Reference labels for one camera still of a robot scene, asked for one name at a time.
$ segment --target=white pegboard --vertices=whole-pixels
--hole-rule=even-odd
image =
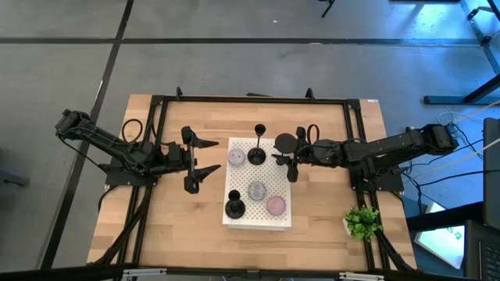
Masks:
[[[256,138],[230,137],[228,152],[233,148],[240,148],[248,154],[250,149],[257,145]],[[280,154],[274,146],[274,139],[260,139],[259,147],[266,152],[266,161],[262,165],[253,165],[245,159],[245,163],[233,167],[227,163],[226,189],[224,192],[224,206],[227,195],[231,190],[238,190],[241,200],[245,203],[245,214],[239,219],[231,219],[223,211],[223,224],[230,228],[286,230],[291,227],[291,192],[290,182],[287,180],[287,166],[279,166],[271,154]],[[264,183],[267,189],[266,196],[261,201],[254,201],[248,196],[248,186],[252,181]],[[285,212],[281,215],[271,215],[266,209],[267,200],[279,195],[286,202]]]

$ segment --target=potted plant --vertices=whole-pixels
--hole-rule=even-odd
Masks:
[[[378,210],[364,205],[361,208],[353,207],[342,219],[345,231],[357,240],[370,240],[375,230],[382,230],[382,226],[376,222],[378,213]]]

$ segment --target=wooden table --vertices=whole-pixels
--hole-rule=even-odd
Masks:
[[[151,95],[130,96],[124,120],[144,124]],[[361,100],[369,141],[386,137],[378,101]],[[180,129],[189,125],[200,138],[219,141],[213,148],[197,149],[198,167],[221,164],[205,179],[199,194],[183,188],[184,173],[162,176],[152,192],[140,265],[222,269],[367,270],[363,243],[346,234],[341,219],[356,205],[347,169],[299,166],[291,184],[292,227],[288,231],[228,229],[222,224],[224,181],[229,137],[255,137],[254,126],[263,123],[263,137],[295,134],[297,126],[315,123],[321,138],[347,138],[340,105],[176,102],[168,104],[162,141],[182,143]],[[355,127],[354,112],[352,123]],[[138,125],[127,126],[132,139]],[[100,258],[123,228],[130,187],[118,187],[103,201],[88,261]],[[379,192],[384,232],[397,252],[416,266],[402,204],[393,194]],[[132,233],[127,261],[135,234]],[[375,263],[380,265],[376,240]]]

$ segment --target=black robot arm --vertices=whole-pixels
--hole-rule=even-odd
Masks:
[[[107,172],[119,170],[121,173],[128,173],[139,178],[154,178],[187,170],[187,176],[184,177],[184,189],[191,194],[197,194],[199,183],[220,167],[220,165],[212,165],[204,169],[195,169],[194,148],[209,148],[219,143],[197,138],[189,126],[181,130],[182,140],[187,149],[171,142],[168,143],[169,151],[166,155],[160,149],[155,149],[151,141],[128,143],[119,139],[97,127],[84,112],[66,109],[55,128],[55,135],[61,141],[66,139],[87,141],[120,163],[119,165],[99,165]]]
[[[299,127],[296,134],[297,138],[282,133],[274,145],[282,155],[273,157],[278,164],[288,165],[287,177],[290,182],[297,181],[298,164],[310,164],[353,169],[366,182],[379,186],[382,176],[402,172],[398,164],[424,154],[446,155],[458,146],[446,126],[434,124],[369,143],[364,140],[322,139],[311,144],[305,139],[304,128]]]

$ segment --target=gray floor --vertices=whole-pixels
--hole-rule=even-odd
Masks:
[[[125,4],[0,0],[0,37],[114,37]],[[475,38],[459,4],[338,0],[321,20],[325,7],[301,0],[136,1],[125,37]],[[492,22],[488,16],[477,15],[481,28],[481,20]],[[74,153],[54,137],[53,126],[65,108],[90,110],[110,48],[0,44],[0,166],[31,178],[29,187],[1,185],[0,271],[37,266],[74,159]],[[98,125],[119,133],[130,94],[174,94],[180,86],[187,95],[254,92],[301,97],[311,87],[322,98],[379,99],[387,133],[395,134],[406,126],[436,123],[438,114],[448,110],[423,105],[424,95],[464,95],[493,76],[479,46],[122,45]],[[452,109],[466,114],[477,107]],[[478,116],[500,118],[500,112],[488,109]],[[471,141],[482,138],[480,120],[468,119],[460,126]],[[420,166],[412,175],[470,152],[466,149]],[[95,149],[89,156],[109,161]],[[480,169],[482,162],[474,157],[417,180],[425,183]],[[104,178],[93,165],[85,164],[55,266],[85,263]],[[416,199],[414,188],[405,187],[405,195]],[[479,201],[482,180],[481,176],[448,180],[423,192],[445,207],[455,207]]]

